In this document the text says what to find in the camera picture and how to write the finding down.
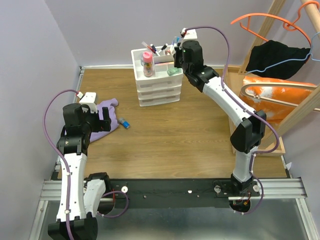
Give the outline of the blue cap white pen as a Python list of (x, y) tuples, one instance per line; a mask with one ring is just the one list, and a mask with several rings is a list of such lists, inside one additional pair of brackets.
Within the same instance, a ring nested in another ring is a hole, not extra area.
[(172, 54), (173, 54), (173, 51), (174, 51), (174, 48), (175, 48), (176, 40), (177, 40), (177, 36), (174, 37), (174, 39), (172, 40), (172, 43), (171, 43), (170, 52)]

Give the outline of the green stapler remover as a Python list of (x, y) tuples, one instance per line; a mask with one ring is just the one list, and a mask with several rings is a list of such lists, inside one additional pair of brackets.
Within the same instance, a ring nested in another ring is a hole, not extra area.
[(180, 74), (181, 73), (181, 69), (180, 68), (171, 68), (167, 70), (167, 74), (171, 77), (174, 76), (176, 74)]

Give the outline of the black cap white marker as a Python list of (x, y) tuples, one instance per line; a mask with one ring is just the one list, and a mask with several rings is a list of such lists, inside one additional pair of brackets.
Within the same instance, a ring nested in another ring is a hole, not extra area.
[(166, 43), (164, 44), (161, 49), (159, 50), (159, 53), (163, 52), (169, 45)]

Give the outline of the orange pink highlighter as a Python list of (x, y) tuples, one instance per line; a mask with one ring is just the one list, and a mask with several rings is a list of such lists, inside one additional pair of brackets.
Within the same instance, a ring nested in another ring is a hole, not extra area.
[(165, 66), (168, 62), (155, 63), (155, 66)]

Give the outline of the blue cap white marker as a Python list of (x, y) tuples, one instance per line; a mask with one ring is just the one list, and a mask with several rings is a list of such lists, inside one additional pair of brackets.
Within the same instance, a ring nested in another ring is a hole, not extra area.
[(152, 51), (153, 51), (157, 56), (160, 56), (159, 52), (157, 51), (157, 48), (156, 48), (153, 44), (150, 44), (150, 47), (152, 48)]

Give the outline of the white plastic drawer organizer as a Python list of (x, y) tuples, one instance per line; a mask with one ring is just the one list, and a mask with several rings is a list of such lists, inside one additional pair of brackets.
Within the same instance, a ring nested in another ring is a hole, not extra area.
[(153, 54), (153, 75), (146, 77), (143, 73), (143, 52), (147, 48), (133, 49), (131, 59), (135, 77), (138, 103), (140, 107), (150, 107), (178, 102), (181, 97), (183, 73), (169, 76), (167, 70), (174, 67), (167, 65), (155, 66), (158, 63), (174, 63), (173, 55), (165, 55), (165, 50), (160, 56)]

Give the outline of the pink cap pencil tube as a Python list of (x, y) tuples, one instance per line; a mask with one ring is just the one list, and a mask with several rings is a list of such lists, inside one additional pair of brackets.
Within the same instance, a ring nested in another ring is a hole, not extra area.
[(145, 77), (151, 77), (154, 73), (153, 54), (145, 51), (142, 54), (143, 60), (143, 74)]

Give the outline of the orange red pen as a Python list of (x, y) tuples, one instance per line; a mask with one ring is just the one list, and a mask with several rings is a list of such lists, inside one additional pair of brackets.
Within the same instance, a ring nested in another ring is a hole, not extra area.
[(149, 44), (147, 44), (146, 42), (142, 42), (141, 43), (144, 47), (146, 47), (147, 49), (149, 49), (152, 53), (156, 53), (156, 51), (149, 45)]

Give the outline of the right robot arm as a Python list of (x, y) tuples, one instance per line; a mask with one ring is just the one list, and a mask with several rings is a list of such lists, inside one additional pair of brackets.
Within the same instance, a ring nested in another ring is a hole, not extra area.
[(222, 77), (204, 64), (203, 50), (196, 40), (174, 46), (174, 66), (181, 68), (191, 85), (210, 97), (228, 115), (236, 129), (230, 136), (235, 148), (235, 167), (230, 177), (230, 191), (241, 196), (252, 184), (253, 153), (265, 134), (266, 114), (244, 103), (223, 82)]

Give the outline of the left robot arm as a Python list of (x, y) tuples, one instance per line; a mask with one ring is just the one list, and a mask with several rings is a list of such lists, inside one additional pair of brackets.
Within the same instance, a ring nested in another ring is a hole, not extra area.
[(87, 103), (71, 103), (62, 111), (64, 126), (56, 144), (64, 157), (60, 206), (47, 233), (53, 240), (95, 240), (99, 200), (110, 194), (112, 185), (106, 172), (98, 172), (88, 177), (89, 189), (84, 190), (84, 170), (92, 133), (109, 132), (112, 120), (107, 107), (93, 111)]

